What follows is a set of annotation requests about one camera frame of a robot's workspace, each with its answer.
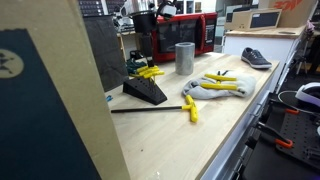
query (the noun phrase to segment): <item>white label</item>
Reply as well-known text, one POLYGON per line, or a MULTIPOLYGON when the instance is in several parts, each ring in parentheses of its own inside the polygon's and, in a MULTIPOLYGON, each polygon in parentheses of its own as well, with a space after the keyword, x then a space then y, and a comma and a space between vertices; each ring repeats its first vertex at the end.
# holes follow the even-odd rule
POLYGON ((260 17, 260 14, 254 14, 252 17, 260 17))
POLYGON ((0 49, 0 79, 18 76, 23 69, 23 61, 16 53, 0 49))
POLYGON ((252 5, 259 4, 259 0, 253 0, 252 5))

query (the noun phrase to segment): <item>metal cylinder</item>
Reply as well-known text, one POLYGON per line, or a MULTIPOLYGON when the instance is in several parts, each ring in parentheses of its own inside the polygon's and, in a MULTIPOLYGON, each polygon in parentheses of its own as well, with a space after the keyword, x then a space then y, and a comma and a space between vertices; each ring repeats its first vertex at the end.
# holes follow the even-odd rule
POLYGON ((190 75, 193 73, 194 49, 191 42, 177 43, 176 45, 175 67, 179 75, 190 75))

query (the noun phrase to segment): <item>white wall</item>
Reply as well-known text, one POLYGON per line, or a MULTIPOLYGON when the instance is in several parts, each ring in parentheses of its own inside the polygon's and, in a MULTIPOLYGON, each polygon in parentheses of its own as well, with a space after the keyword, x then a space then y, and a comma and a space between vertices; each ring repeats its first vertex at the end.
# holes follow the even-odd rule
POLYGON ((217 0, 195 0, 195 2, 201 2, 202 12, 216 12, 217 0))

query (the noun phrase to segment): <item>black triangular stand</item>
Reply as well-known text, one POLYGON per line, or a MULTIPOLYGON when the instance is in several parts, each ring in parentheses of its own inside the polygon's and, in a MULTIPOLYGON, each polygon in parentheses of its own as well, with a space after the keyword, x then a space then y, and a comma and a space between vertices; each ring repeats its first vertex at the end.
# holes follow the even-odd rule
POLYGON ((123 83, 123 92, 136 98, 158 105, 167 97, 152 79, 133 78, 123 83))

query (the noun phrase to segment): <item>red tool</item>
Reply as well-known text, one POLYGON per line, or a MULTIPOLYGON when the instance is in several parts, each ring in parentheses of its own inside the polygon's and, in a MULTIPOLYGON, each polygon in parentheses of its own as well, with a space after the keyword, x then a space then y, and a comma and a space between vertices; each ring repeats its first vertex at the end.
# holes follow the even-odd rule
POLYGON ((290 139, 284 138, 281 134, 279 134, 275 129, 263 124, 262 122, 258 122, 255 127, 259 129, 261 132, 264 132, 270 136, 275 137, 275 143, 284 147, 284 148, 292 148, 293 142, 290 139))

